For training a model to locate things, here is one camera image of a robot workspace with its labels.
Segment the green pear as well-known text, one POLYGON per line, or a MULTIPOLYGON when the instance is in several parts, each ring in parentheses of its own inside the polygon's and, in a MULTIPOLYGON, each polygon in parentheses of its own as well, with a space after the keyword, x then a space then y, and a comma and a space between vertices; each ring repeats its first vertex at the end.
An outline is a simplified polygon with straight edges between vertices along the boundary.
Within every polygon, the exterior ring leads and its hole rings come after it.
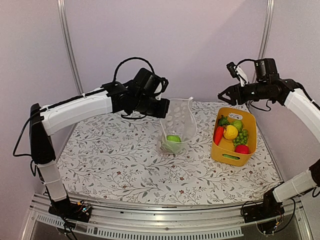
POLYGON ((234 120, 233 122, 230 123, 232 126, 234 126, 238 132, 240 133, 243 130, 243 122, 239 119, 234 120))

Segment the clear zip top bag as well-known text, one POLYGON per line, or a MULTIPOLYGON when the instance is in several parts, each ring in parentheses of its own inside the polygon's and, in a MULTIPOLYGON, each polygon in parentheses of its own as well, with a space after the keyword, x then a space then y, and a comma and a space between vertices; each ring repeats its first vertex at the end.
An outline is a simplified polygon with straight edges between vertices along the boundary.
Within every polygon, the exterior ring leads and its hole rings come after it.
POLYGON ((179 154, 197 133, 197 124, 192 113, 194 98, 172 98, 165 118, 160 120, 157 148, 160 153, 179 154), (167 135, 178 135, 181 142, 167 141, 167 135))

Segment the yellow lemon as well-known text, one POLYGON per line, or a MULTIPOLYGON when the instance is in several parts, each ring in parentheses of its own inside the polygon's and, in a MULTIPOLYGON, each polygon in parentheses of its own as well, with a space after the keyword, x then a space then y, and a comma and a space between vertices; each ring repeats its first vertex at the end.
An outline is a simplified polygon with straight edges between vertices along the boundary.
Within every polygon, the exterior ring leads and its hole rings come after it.
POLYGON ((234 140, 238 136, 238 129, 233 125, 227 125, 223 131, 226 140, 234 140))

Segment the green apple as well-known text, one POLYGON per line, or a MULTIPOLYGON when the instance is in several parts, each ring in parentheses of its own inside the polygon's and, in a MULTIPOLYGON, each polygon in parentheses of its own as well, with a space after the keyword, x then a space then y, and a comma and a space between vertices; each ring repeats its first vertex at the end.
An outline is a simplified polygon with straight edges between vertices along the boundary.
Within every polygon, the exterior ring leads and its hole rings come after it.
POLYGON ((175 143, 181 143, 181 138, 179 135, 167 135, 166 140, 175 143))

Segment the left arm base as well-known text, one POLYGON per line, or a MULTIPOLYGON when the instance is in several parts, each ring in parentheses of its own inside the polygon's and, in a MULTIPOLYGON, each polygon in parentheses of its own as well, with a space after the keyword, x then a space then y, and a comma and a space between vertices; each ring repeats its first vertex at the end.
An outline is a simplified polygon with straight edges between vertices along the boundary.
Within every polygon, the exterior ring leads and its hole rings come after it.
POLYGON ((48 212, 62 219, 88 223, 92 214, 92 205, 85 203, 83 200, 73 203, 67 197, 60 201, 52 200, 48 212))

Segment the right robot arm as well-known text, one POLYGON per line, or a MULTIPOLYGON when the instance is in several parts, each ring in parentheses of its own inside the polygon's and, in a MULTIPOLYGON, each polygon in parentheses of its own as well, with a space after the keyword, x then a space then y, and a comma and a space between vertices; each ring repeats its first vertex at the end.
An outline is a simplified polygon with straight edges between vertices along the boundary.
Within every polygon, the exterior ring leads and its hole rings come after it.
POLYGON ((229 62, 226 68, 238 83, 220 92, 219 100, 231 106, 245 105, 251 109, 252 102, 278 103, 286 111, 269 119, 272 127, 284 129, 275 134, 276 143, 292 142, 293 157, 304 157, 298 150, 308 137, 313 144, 320 142, 320 106, 308 94, 307 84, 316 94, 320 93, 320 63, 306 59, 281 61, 284 78, 278 73, 273 58, 245 58, 238 63, 229 62))

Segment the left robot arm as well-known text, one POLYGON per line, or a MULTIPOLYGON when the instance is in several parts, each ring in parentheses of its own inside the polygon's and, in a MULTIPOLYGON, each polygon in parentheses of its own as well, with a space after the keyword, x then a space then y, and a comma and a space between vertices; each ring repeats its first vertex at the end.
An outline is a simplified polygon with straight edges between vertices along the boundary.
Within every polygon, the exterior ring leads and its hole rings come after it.
POLYGON ((126 83, 113 79, 101 87, 61 102, 40 107, 34 104, 24 127, 29 127, 31 157, 38 167, 43 183, 55 209, 63 216, 74 213, 74 205, 67 199, 57 164, 51 136, 65 127, 99 115, 124 111, 127 115, 138 112, 144 116, 163 119, 170 101, 161 98, 169 81, 154 71, 141 68, 126 83))

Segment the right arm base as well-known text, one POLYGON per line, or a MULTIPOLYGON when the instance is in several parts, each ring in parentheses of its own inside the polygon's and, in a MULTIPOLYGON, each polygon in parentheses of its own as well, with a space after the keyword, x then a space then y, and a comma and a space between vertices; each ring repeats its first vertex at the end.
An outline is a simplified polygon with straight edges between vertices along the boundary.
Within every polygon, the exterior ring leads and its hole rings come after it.
POLYGON ((281 203, 264 200, 262 203, 246 201, 240 214, 245 223, 257 223, 257 229, 263 235, 273 235, 283 221, 284 207, 281 203))

